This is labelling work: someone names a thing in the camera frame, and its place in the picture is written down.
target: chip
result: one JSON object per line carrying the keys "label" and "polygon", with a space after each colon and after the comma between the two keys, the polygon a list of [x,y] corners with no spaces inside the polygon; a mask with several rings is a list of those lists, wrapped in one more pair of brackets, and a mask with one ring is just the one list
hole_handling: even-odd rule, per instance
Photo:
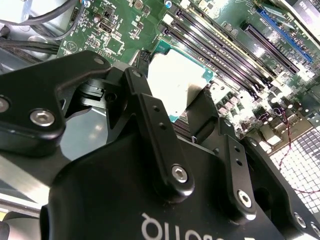
{"label": "chip", "polygon": [[144,5],[144,3],[141,1],[141,0],[136,0],[135,2],[134,2],[134,7],[136,8],[136,9],[142,9],[142,6]]}
{"label": "chip", "polygon": [[138,24],[136,25],[136,27],[138,29],[143,29],[144,28],[144,24],[142,22],[138,22]]}
{"label": "chip", "polygon": [[151,8],[149,6],[145,6],[144,9],[142,10],[142,12],[145,14],[145,15],[149,15],[150,12],[151,12]]}

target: green circuit board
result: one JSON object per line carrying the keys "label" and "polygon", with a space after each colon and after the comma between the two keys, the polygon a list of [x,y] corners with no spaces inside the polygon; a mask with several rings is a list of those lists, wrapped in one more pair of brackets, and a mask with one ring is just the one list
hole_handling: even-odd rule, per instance
{"label": "green circuit board", "polygon": [[[179,6],[181,2],[188,1],[173,0],[172,2]],[[193,51],[188,47],[182,46],[177,39],[172,38],[170,35],[164,35],[159,30],[159,25],[163,23],[164,16],[170,13],[170,9],[166,8],[164,0],[90,0],[90,3],[90,7],[85,9],[76,29],[62,41],[58,57],[91,50],[106,58],[110,63],[121,61],[132,65],[140,50],[149,50],[154,55],[155,53],[166,54],[166,49],[173,48],[187,58],[194,58],[194,61],[203,65],[207,73],[212,71],[213,75],[216,75],[215,69],[210,69],[210,66],[204,63],[202,57],[192,54]],[[269,71],[274,74],[272,77],[274,82],[277,82],[279,86],[289,88],[291,93],[286,95],[289,100],[298,100],[310,86],[316,83],[315,79],[320,75],[320,46],[314,44],[314,41],[305,34],[305,30],[297,26],[294,20],[288,16],[281,19],[281,22],[277,22],[276,16],[268,12],[269,17],[273,19],[276,26],[286,32],[288,37],[298,45],[298,48],[312,58],[312,62],[308,62],[303,55],[299,54],[297,48],[289,44],[285,37],[279,34],[275,27],[261,16],[257,9],[265,9],[266,5],[262,0],[191,0],[191,3],[233,36],[246,48],[247,52],[256,56],[264,66],[269,68]],[[100,27],[101,19],[99,22],[94,21],[97,15],[105,19],[107,9],[112,10],[112,17],[108,18],[108,23],[113,26],[111,32],[106,32]],[[195,13],[193,9],[194,7],[188,7],[186,11],[191,16],[200,18],[200,21],[202,21],[202,17]],[[278,8],[275,7],[274,9],[275,13],[277,13]],[[205,23],[204,25],[207,25],[208,30],[214,32],[207,20],[203,20],[203,22]],[[242,30],[244,22],[256,28],[283,56],[298,67],[299,72],[288,72],[282,64],[264,51],[259,43]],[[183,23],[189,29],[192,29],[192,26],[188,25],[187,22]],[[231,46],[232,50],[241,52],[235,46],[237,46],[236,43]],[[223,54],[224,57],[230,58],[225,52]],[[252,58],[247,56],[247,53],[242,52],[241,54],[244,55],[248,62],[254,62]],[[241,65],[237,61],[234,61],[234,64],[235,66]],[[259,69],[260,64],[255,64],[257,65],[255,68]],[[219,88],[211,89],[211,93],[215,97],[215,103],[226,97],[226,93],[221,91],[222,88],[226,88],[231,89],[242,102],[249,102],[248,104],[245,102],[247,104],[245,106],[250,108],[252,112],[261,106],[267,110],[270,109],[267,99],[268,89],[260,95],[261,101],[254,101],[251,98],[248,98],[248,100],[245,97],[243,98],[242,89],[234,82],[226,80],[225,84],[223,86],[220,85]],[[261,122],[255,119],[253,114],[241,115],[239,120],[235,120],[231,116],[231,108],[227,110],[227,113],[222,115],[229,118],[236,125],[236,128],[239,128],[243,122],[249,125],[249,128],[261,126]]]}

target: ram slot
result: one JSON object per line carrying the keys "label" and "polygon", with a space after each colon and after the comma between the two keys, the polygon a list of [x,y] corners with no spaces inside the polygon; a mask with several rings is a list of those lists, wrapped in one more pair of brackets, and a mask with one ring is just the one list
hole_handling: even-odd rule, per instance
{"label": "ram slot", "polygon": [[199,61],[203,62],[212,70],[215,72],[218,72],[219,74],[223,74],[231,81],[238,84],[240,87],[245,89],[255,100],[259,99],[255,91],[247,84],[242,82],[235,76],[232,72],[225,69],[224,66],[222,66],[220,63],[216,62],[208,53],[204,52],[202,49],[199,49],[197,46],[195,46],[189,39],[182,36],[178,31],[176,31],[173,27],[170,25],[163,23],[158,26],[158,30],[162,32],[164,35],[168,35],[175,39],[176,41],[184,44],[186,47],[188,47],[192,51],[192,55],[195,59],[199,59]]}
{"label": "ram slot", "polygon": [[299,72],[299,69],[250,23],[245,22],[242,24],[241,29],[256,43],[260,44],[274,60],[285,67],[291,74],[295,75]]}
{"label": "ram slot", "polygon": [[215,51],[210,44],[204,41],[201,36],[195,34],[191,29],[188,29],[183,24],[178,21],[173,21],[172,26],[178,29],[184,36],[188,36],[194,43],[201,47],[201,49],[205,50],[206,53],[209,53],[212,56],[215,56],[219,59],[220,62],[224,63],[229,70],[239,75],[243,80],[248,81],[252,84],[257,91],[262,91],[263,86],[257,83],[250,75],[248,75],[245,71],[243,71],[239,66],[233,63],[228,57],[223,56],[218,51]]}
{"label": "ram slot", "polygon": [[263,63],[259,58],[257,58],[254,54],[252,54],[241,42],[239,42],[234,36],[232,36],[228,31],[224,30],[219,24],[217,24],[214,20],[212,20],[202,9],[200,9],[196,4],[190,2],[189,10],[198,15],[203,19],[209,26],[212,27],[212,30],[216,31],[221,37],[224,37],[228,43],[230,43],[237,51],[242,53],[244,56],[248,57],[253,64],[255,64],[258,68],[260,68],[266,74],[277,77],[277,75]]}
{"label": "ram slot", "polygon": [[293,49],[295,49],[302,57],[304,57],[309,63],[312,63],[312,58],[305,53],[300,46],[298,46],[295,41],[289,37],[278,25],[267,15],[265,10],[261,8],[257,8],[256,12],[282,37],[284,38],[288,44],[291,45]]}
{"label": "ram slot", "polygon": [[268,87],[271,87],[269,79],[267,79],[260,71],[258,71],[245,58],[243,58],[243,56],[239,52],[234,51],[231,47],[224,43],[224,41],[222,41],[218,36],[210,32],[184,9],[174,4],[170,8],[170,12],[176,17],[179,17],[184,23],[188,23],[190,26],[197,29],[206,39],[209,40],[209,43],[211,45],[218,46],[220,49],[232,56],[236,61],[241,63],[253,76],[261,80],[263,84],[267,85]]}

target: screw hole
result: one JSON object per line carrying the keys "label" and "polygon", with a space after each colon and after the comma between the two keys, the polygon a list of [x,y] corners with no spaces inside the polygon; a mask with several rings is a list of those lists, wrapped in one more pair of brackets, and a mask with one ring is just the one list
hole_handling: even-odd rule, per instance
{"label": "screw hole", "polygon": [[155,110],[156,112],[160,112],[160,109],[159,109],[156,105],[154,105],[152,108],[153,108],[153,110]]}
{"label": "screw hole", "polygon": [[239,166],[242,166],[243,164],[242,164],[242,162],[237,158],[236,160],[236,163],[239,165]]}
{"label": "screw hole", "polygon": [[160,127],[162,130],[166,130],[166,129],[167,129],[166,125],[164,125],[162,122],[159,123],[159,127]]}
{"label": "screw hole", "polygon": [[107,103],[112,103],[117,99],[117,95],[113,92],[108,93],[107,95],[105,95],[105,100]]}
{"label": "screw hole", "polygon": [[142,77],[141,73],[137,72],[136,70],[133,70],[132,72],[133,72],[133,74],[136,75],[137,77],[139,77],[139,78]]}
{"label": "screw hole", "polygon": [[97,58],[97,57],[94,58],[94,61],[95,61],[97,64],[101,64],[101,65],[105,64],[105,61],[104,61],[104,60],[102,60],[102,59],[100,59],[100,58]]}

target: black bracket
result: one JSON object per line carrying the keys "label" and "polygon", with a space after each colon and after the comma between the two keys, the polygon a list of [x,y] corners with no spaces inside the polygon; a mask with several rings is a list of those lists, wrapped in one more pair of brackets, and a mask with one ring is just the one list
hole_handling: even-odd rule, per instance
{"label": "black bracket", "polygon": [[[97,53],[83,51],[2,75],[0,97],[9,102],[0,113],[0,150],[50,155],[60,144],[65,118],[99,105],[107,111],[109,142],[126,134],[127,125],[138,125],[161,197],[177,203],[194,191],[192,171],[165,107],[136,68],[120,71]],[[50,113],[51,125],[35,124],[31,119],[35,110]]]}
{"label": "black bracket", "polygon": [[244,147],[236,140],[232,124],[219,117],[208,89],[187,108],[191,134],[197,143],[221,160],[221,196],[224,212],[237,224],[256,218],[256,202]]}

